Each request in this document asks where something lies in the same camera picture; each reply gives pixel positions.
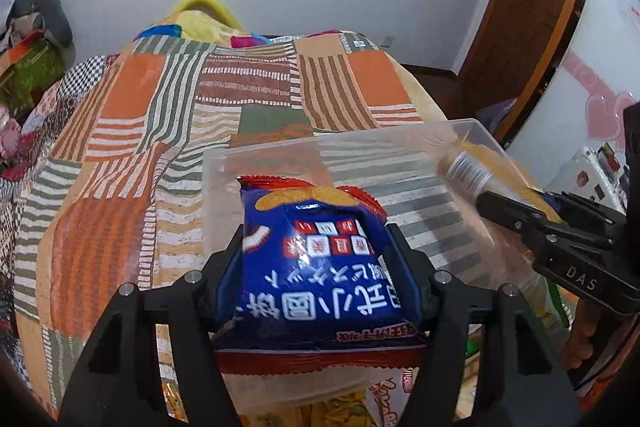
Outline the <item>person's right hand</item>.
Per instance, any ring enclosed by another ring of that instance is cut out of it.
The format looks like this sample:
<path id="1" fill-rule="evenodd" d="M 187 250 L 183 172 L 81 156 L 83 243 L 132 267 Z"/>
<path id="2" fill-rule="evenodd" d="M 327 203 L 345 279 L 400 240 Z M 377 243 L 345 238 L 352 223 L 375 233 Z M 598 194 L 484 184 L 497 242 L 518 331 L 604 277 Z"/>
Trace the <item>person's right hand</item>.
<path id="1" fill-rule="evenodd" d="M 563 359 L 566 369 L 578 369 L 593 355 L 591 338 L 597 332 L 600 308 L 586 299 L 579 299 L 570 337 L 566 340 Z"/>

